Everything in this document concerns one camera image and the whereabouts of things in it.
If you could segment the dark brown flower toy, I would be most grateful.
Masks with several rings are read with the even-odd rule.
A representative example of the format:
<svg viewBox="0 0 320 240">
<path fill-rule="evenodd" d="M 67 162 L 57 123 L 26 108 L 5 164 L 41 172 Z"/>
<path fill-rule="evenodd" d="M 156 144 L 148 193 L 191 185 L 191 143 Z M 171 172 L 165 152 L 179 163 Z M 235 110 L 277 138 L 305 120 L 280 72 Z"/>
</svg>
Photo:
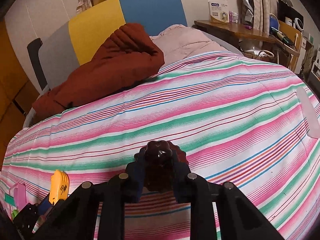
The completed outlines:
<svg viewBox="0 0 320 240">
<path fill-rule="evenodd" d="M 171 191 L 176 178 L 174 162 L 189 164 L 187 154 L 170 141 L 150 141 L 134 155 L 144 167 L 143 186 L 150 192 Z"/>
</svg>

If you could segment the rust red blanket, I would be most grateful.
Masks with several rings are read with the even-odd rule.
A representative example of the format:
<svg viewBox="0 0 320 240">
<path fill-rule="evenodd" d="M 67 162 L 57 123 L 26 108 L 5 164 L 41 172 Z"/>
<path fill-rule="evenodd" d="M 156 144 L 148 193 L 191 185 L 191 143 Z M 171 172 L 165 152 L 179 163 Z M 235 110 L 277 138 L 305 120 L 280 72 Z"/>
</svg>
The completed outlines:
<svg viewBox="0 0 320 240">
<path fill-rule="evenodd" d="M 33 103 L 34 120 L 42 121 L 135 86 L 157 74 L 163 64 L 163 51 L 141 24 L 122 25 L 105 40 L 91 61 Z"/>
</svg>

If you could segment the pink pillow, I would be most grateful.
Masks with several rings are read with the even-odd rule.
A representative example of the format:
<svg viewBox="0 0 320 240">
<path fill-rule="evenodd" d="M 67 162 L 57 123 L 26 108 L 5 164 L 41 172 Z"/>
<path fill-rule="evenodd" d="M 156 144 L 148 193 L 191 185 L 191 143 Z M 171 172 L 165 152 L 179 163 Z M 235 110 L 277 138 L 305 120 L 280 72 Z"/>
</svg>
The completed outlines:
<svg viewBox="0 0 320 240">
<path fill-rule="evenodd" d="M 171 25 L 150 39 L 163 51 L 165 66 L 194 55 L 226 50 L 202 31 L 182 24 Z"/>
</svg>

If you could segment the yellow toy piece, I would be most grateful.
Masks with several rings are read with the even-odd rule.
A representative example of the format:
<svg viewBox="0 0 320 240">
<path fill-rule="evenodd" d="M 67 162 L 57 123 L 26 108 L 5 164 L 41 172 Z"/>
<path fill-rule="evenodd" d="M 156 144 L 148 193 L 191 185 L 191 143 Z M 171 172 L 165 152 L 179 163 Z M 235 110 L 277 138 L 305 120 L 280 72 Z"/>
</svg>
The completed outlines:
<svg viewBox="0 0 320 240">
<path fill-rule="evenodd" d="M 66 200 L 69 191 L 69 178 L 67 174 L 60 170 L 55 170 L 51 176 L 51 186 L 49 202 L 55 205 L 59 200 Z"/>
</svg>

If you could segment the wooden side table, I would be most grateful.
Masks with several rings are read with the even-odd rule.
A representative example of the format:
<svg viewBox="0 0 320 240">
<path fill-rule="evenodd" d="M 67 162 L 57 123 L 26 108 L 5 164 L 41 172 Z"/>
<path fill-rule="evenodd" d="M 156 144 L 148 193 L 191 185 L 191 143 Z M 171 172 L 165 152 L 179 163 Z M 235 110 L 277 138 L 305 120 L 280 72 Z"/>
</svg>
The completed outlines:
<svg viewBox="0 0 320 240">
<path fill-rule="evenodd" d="M 285 50 L 287 53 L 294 56 L 299 56 L 299 52 L 292 49 L 291 47 L 285 45 L 279 39 L 267 35 L 262 31 L 257 29 L 247 29 L 243 24 L 237 23 L 212 23 L 209 20 L 195 20 L 195 26 L 200 29 L 206 29 L 209 34 L 216 36 L 222 39 L 222 36 L 226 38 L 232 37 L 234 40 L 248 39 L 248 40 L 257 40 L 262 42 L 268 42 L 272 44 L 277 44 Z"/>
</svg>

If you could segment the white product box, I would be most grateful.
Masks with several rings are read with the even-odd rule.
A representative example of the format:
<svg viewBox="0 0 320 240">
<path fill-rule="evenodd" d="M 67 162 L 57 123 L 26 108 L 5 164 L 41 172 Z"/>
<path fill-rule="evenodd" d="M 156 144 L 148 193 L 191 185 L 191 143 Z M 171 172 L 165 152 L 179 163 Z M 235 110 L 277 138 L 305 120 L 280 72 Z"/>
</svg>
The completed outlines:
<svg viewBox="0 0 320 240">
<path fill-rule="evenodd" d="M 208 0 L 210 22 L 229 23 L 228 0 Z"/>
</svg>

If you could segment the striped bed cover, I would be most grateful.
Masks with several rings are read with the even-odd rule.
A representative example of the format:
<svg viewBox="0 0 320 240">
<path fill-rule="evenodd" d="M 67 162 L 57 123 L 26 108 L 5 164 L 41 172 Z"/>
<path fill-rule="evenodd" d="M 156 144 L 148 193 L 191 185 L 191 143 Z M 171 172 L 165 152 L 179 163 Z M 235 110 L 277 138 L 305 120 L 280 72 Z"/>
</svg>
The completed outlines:
<svg viewBox="0 0 320 240">
<path fill-rule="evenodd" d="M 21 183 L 28 202 L 39 202 L 56 170 L 71 190 L 108 181 L 148 142 L 167 140 L 192 172 L 233 182 L 285 239 L 304 239 L 319 215 L 319 140 L 307 134 L 299 88 L 319 111 L 312 90 L 283 66 L 217 51 L 178 61 L 131 90 L 17 133 L 1 196 Z"/>
</svg>

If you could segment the grey yellow blue headboard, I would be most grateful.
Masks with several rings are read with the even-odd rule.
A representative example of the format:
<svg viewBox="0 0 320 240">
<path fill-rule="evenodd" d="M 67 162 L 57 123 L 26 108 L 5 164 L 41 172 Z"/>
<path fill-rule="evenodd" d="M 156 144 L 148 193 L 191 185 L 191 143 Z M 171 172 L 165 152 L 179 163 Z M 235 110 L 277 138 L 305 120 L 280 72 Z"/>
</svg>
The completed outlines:
<svg viewBox="0 0 320 240">
<path fill-rule="evenodd" d="M 120 26 L 139 23 L 150 36 L 174 24 L 187 25 L 181 0 L 106 0 L 74 16 L 49 36 L 39 59 L 49 88 L 66 81 L 91 61 L 105 40 Z"/>
</svg>

